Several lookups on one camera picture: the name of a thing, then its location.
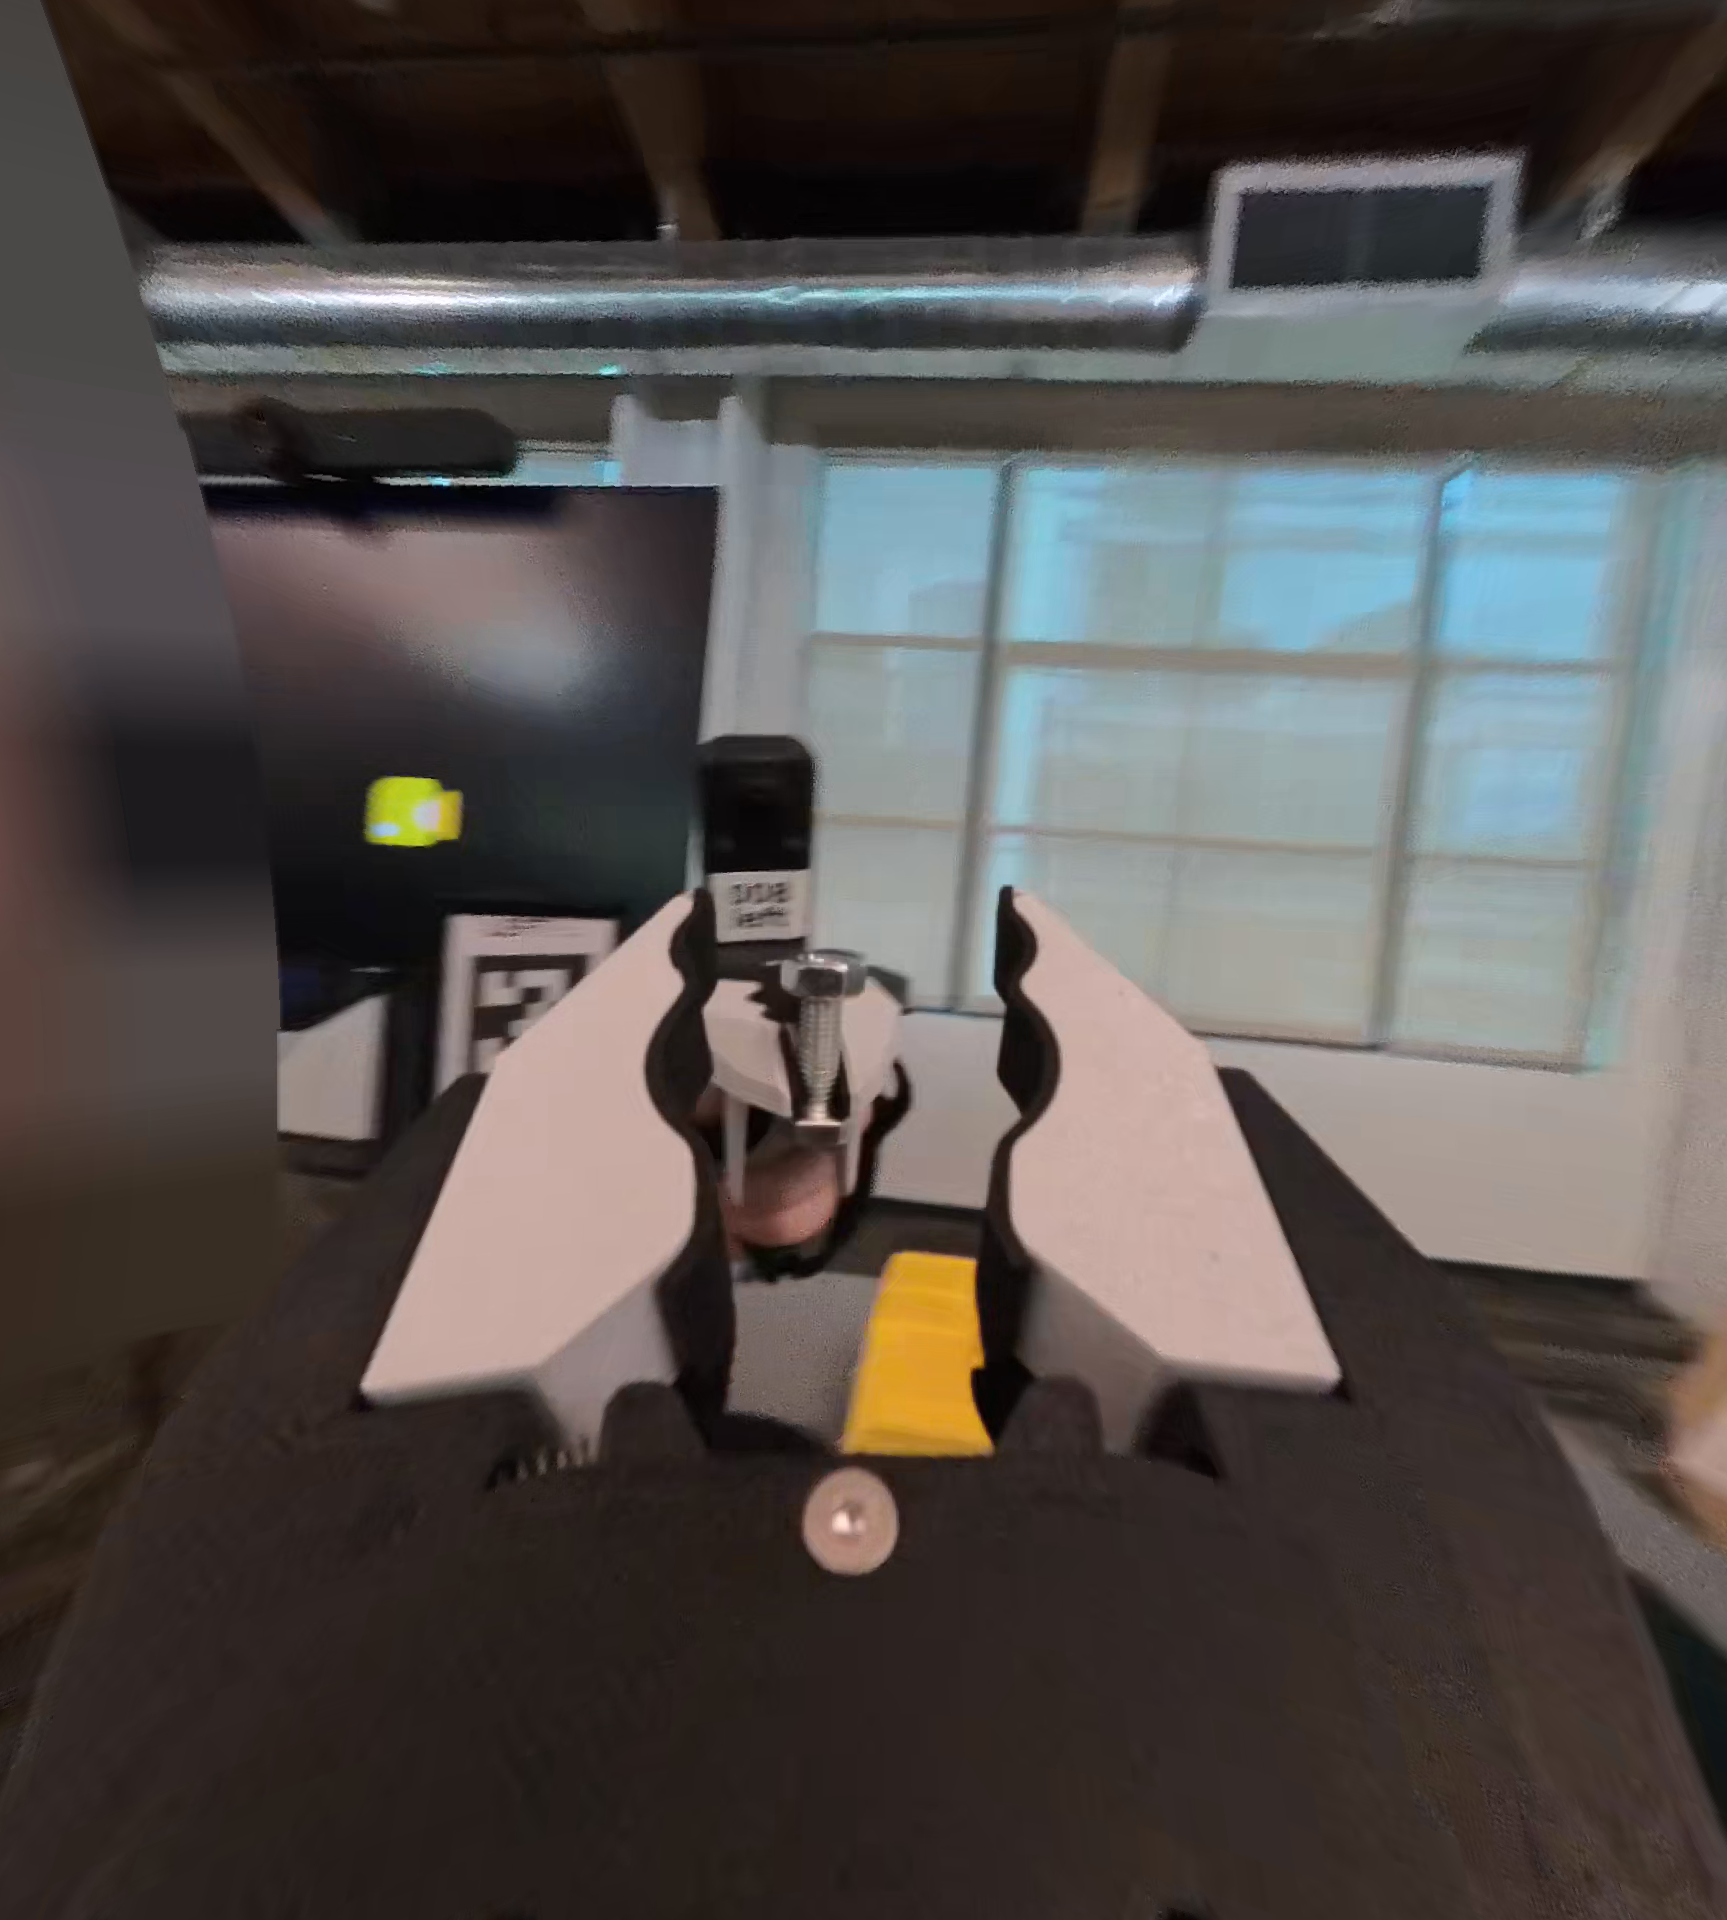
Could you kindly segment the white vent grille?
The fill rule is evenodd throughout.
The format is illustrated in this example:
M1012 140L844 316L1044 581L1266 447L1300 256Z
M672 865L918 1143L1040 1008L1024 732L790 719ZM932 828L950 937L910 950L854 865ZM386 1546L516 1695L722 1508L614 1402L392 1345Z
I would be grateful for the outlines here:
M1250 160L1212 182L1204 316L1492 307L1516 263L1524 156Z

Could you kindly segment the black television screen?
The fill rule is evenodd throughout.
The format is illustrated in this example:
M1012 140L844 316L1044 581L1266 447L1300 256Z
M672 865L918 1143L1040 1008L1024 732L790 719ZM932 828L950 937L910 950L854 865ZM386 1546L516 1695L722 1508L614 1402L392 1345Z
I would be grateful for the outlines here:
M432 966L464 912L686 888L714 491L210 484L280 960Z

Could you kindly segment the yellow divided plastic bin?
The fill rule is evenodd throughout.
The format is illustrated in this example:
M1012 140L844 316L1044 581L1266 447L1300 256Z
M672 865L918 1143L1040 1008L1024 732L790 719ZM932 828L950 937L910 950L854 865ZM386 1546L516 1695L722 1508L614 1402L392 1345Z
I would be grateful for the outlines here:
M988 1458L974 1397L984 1365L976 1262L900 1251L882 1269L838 1450L858 1458Z

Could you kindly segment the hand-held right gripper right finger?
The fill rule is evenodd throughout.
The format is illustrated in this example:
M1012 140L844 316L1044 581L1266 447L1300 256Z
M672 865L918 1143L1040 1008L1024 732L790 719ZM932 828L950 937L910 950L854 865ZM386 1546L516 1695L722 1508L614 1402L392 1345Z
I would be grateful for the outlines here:
M994 907L998 1083L972 1393L994 1441L1068 1380L1108 1452L1198 1387L1332 1397L1346 1371L1208 1044L1030 890Z

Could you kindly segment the silver ventilation duct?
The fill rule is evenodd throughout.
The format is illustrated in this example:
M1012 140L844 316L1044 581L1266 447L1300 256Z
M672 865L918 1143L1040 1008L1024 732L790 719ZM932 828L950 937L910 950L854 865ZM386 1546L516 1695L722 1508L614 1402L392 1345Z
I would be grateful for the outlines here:
M1727 235L1612 233L1476 277L1244 286L1178 235L700 245L160 245L140 294L170 366L460 355L1124 357L1202 333L1346 328L1318 373L1474 355L1727 368Z

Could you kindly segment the silver hex bolt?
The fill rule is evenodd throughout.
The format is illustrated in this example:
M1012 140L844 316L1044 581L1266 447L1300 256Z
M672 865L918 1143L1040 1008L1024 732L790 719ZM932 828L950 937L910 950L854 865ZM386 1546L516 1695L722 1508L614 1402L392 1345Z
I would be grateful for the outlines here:
M842 1117L834 1098L844 1068L844 1008L870 982L862 951L806 947L780 963L780 992L792 1002L802 1095L794 1123L806 1139L836 1139Z

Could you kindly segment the large paned window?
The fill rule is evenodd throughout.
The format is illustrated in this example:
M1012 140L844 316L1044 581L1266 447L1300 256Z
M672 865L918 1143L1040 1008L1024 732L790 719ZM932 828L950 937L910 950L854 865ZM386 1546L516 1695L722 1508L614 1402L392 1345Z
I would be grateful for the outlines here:
M1594 1063L1672 491L828 453L820 936L994 1012L998 893L1032 891L1214 1037Z

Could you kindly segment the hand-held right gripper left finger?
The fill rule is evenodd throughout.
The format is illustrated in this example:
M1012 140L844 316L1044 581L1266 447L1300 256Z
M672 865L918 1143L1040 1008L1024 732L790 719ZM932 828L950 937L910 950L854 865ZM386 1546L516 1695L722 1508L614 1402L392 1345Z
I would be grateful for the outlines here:
M698 1121L714 1078L714 904L678 893L484 1080L360 1392L520 1393L592 1452L614 1395L728 1397L732 1258Z

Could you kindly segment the person's left hand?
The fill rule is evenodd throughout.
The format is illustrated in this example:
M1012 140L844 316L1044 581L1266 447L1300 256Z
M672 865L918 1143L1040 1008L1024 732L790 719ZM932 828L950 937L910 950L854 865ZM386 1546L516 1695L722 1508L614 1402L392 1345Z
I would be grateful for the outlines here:
M844 1199L844 1154L792 1121L724 1100L722 1211L732 1256L784 1254L822 1240Z

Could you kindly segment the black video bar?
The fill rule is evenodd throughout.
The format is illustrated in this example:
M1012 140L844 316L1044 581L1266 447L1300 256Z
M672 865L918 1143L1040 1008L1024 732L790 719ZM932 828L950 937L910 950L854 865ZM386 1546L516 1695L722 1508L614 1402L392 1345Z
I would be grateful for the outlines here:
M204 478L284 486L508 478L522 446L498 418L466 406L308 407L258 395L180 425Z

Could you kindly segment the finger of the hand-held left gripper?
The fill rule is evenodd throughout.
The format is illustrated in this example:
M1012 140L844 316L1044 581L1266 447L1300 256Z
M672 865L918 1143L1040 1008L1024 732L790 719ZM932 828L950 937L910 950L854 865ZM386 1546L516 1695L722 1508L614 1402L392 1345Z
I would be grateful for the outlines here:
M846 1129L862 1129L876 1102L896 1088L904 1008L880 980L842 1002L842 1045L836 1080L836 1116Z
M726 1116L798 1117L798 1002L776 980L722 980L706 1002L712 1086Z

